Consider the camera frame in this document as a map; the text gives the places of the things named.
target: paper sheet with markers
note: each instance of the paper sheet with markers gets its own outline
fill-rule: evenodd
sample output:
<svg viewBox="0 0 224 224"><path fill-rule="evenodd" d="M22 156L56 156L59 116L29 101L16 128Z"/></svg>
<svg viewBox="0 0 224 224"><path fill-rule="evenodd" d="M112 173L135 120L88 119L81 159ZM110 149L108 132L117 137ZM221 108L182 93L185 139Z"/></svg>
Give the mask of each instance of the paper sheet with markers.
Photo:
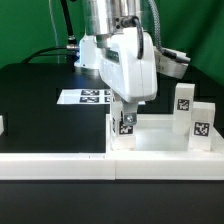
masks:
<svg viewBox="0 0 224 224"><path fill-rule="evenodd" d="M57 104L110 104L110 100L110 89L66 89L62 90Z"/></svg>

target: white plastic base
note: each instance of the white plastic base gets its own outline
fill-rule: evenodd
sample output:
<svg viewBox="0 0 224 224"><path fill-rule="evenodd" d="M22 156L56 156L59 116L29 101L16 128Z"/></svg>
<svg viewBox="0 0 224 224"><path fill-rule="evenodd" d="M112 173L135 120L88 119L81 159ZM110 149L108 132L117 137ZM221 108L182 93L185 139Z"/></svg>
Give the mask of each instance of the white plastic base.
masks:
<svg viewBox="0 0 224 224"><path fill-rule="evenodd" d="M210 152L188 151L188 137L172 132L172 115L138 115L135 150L105 154L1 154L1 180L224 180L224 139L213 129Z"/></svg>
<svg viewBox="0 0 224 224"><path fill-rule="evenodd" d="M0 116L0 135L2 134L3 131L4 131L3 118L2 118L2 116Z"/></svg>

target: black cable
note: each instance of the black cable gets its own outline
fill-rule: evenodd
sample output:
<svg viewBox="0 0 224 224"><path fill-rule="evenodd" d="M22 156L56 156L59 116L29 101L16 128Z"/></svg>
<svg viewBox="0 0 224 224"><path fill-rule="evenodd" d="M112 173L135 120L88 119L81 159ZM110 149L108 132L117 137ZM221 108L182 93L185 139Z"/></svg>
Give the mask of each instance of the black cable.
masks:
<svg viewBox="0 0 224 224"><path fill-rule="evenodd" d="M135 26L137 28L138 33L138 54L137 58L142 59L144 54L144 34L142 30L141 23L139 21L139 18L137 16L131 16L131 17L125 17L121 21L121 25L123 27L133 27Z"/></svg>
<svg viewBox="0 0 224 224"><path fill-rule="evenodd" d="M25 58L21 63L22 64L27 64L34 57L37 57L38 55L40 55L42 53L45 53L45 52L55 51L55 50L66 50L66 49L67 49L66 47L50 47L50 48L46 48L46 49L43 49L43 50L35 52L34 54L32 54L29 57Z"/></svg>
<svg viewBox="0 0 224 224"><path fill-rule="evenodd" d="M36 57L52 57L52 56L73 56L73 55L71 55L71 54L39 54L39 55L35 55L34 57L32 57L32 59L36 58Z"/></svg>
<svg viewBox="0 0 224 224"><path fill-rule="evenodd" d="M68 43L69 44L77 44L77 41L76 41L74 33L73 33L73 29L72 29L72 23L71 23L71 19L70 19L70 15L69 15L67 0L61 0L61 6L63 9L65 23L66 23L67 32L68 32Z"/></svg>
<svg viewBox="0 0 224 224"><path fill-rule="evenodd" d="M138 55L137 55L137 58L138 59L142 59L143 58L143 55L144 55L144 35L143 35L143 30L142 30L142 26L141 26L141 23L138 19L138 17L134 16L133 17L133 22L137 28L137 32L138 32Z"/></svg>

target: white block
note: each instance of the white block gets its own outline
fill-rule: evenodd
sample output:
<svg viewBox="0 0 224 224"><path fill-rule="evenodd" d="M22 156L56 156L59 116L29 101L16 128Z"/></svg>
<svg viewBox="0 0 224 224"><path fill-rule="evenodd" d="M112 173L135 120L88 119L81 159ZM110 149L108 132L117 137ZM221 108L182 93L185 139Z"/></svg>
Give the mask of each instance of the white block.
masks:
<svg viewBox="0 0 224 224"><path fill-rule="evenodd" d="M2 134L3 131L4 131L3 118L2 118L2 116L0 116L0 135Z"/></svg>
<svg viewBox="0 0 224 224"><path fill-rule="evenodd" d="M111 146L117 149L134 149L136 145L135 126L126 126L122 117L122 102L111 102Z"/></svg>
<svg viewBox="0 0 224 224"><path fill-rule="evenodd" d="M176 134L189 134L194 88L194 84L186 83L178 83L176 86L173 112L173 132Z"/></svg>
<svg viewBox="0 0 224 224"><path fill-rule="evenodd" d="M210 151L215 118L215 104L194 102L189 149Z"/></svg>

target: cable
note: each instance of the cable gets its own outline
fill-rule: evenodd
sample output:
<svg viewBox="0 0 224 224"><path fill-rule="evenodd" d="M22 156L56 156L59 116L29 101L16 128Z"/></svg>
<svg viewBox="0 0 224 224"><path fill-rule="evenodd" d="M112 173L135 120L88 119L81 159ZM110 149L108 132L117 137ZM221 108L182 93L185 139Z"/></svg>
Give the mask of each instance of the cable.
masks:
<svg viewBox="0 0 224 224"><path fill-rule="evenodd" d="M141 23L137 16L125 17L121 21L121 25L125 28L135 26L138 33L138 54L137 58L142 59L144 54L144 35Z"/></svg>
<svg viewBox="0 0 224 224"><path fill-rule="evenodd" d="M63 9L65 23L66 23L67 32L68 32L68 43L77 44L77 41L73 33L73 29L72 29L72 23L71 23L71 19L69 15L67 0L61 0L61 6Z"/></svg>
<svg viewBox="0 0 224 224"><path fill-rule="evenodd" d="M53 9L52 9L52 0L49 0L49 11L50 11L50 17L51 17L51 23L52 23L52 27L53 27L53 32L54 32L55 44L58 47L59 46L58 33L57 33L55 21L54 21L54 13L53 13Z"/></svg>
<svg viewBox="0 0 224 224"><path fill-rule="evenodd" d="M144 54L144 35L143 35L143 31L142 31L142 26L141 23L139 22L138 17L134 16L133 17L133 23L135 24L136 28L137 28L137 32L138 32L138 59L142 59L143 58L143 54Z"/></svg>
<svg viewBox="0 0 224 224"><path fill-rule="evenodd" d="M165 57L168 57L178 63L185 63L189 64L190 63L190 58L188 57L180 57L176 53L169 51L167 49L164 49L162 47L161 43L161 35L160 35L160 20L159 20L159 12L156 6L156 3L154 0L148 0L148 3L151 7L152 14L153 14L153 19L154 19L154 35L155 35L155 45L156 49L161 52L162 55Z"/></svg>
<svg viewBox="0 0 224 224"><path fill-rule="evenodd" d="M38 55L41 55L42 53L45 53L45 52L55 51L55 50L65 50L65 49L67 49L67 48L66 47L50 47L50 48L46 48L46 49L43 49L43 50L40 50L40 51L37 51L37 52L33 53L29 57L25 58L21 63L22 64L27 64L34 57L38 57Z"/></svg>

